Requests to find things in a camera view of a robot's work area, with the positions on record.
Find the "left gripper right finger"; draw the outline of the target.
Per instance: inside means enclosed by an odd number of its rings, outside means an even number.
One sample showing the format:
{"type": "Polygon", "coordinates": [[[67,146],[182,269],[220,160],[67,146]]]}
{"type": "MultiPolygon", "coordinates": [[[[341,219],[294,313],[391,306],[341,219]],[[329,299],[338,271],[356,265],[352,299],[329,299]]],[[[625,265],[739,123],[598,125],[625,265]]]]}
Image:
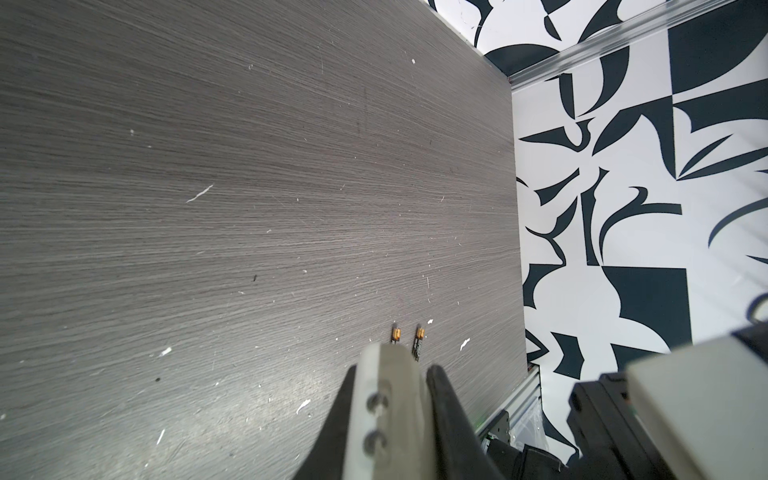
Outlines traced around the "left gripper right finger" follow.
{"type": "Polygon", "coordinates": [[[486,456],[445,370],[432,365],[426,373],[432,397],[439,479],[502,479],[486,456]]]}

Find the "white remote control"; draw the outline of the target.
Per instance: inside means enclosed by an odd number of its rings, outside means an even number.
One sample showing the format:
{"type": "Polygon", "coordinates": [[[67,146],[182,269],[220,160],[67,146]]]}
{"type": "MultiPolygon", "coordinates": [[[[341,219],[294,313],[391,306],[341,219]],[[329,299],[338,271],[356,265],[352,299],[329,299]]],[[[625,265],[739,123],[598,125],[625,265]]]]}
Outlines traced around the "white remote control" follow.
{"type": "Polygon", "coordinates": [[[396,344],[371,344],[354,375],[344,479],[436,479],[432,398],[419,364],[396,344]]]}

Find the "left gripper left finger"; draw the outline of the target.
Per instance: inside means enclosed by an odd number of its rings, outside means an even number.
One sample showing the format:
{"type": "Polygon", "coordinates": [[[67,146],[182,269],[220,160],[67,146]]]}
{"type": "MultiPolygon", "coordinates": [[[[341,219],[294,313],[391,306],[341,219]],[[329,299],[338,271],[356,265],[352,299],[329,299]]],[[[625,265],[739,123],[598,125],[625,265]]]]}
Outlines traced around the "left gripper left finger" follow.
{"type": "Polygon", "coordinates": [[[296,480],[330,479],[343,476],[356,366],[351,366],[309,454],[294,475],[296,480]]]}

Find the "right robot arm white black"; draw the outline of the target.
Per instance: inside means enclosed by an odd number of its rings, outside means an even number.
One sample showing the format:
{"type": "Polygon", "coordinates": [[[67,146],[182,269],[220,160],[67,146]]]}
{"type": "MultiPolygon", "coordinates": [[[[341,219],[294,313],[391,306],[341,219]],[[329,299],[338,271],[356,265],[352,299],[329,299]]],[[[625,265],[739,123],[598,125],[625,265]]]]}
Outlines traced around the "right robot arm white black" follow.
{"type": "Polygon", "coordinates": [[[577,383],[569,404],[573,463],[492,436],[487,455],[502,478],[764,479],[767,326],[577,383]]]}

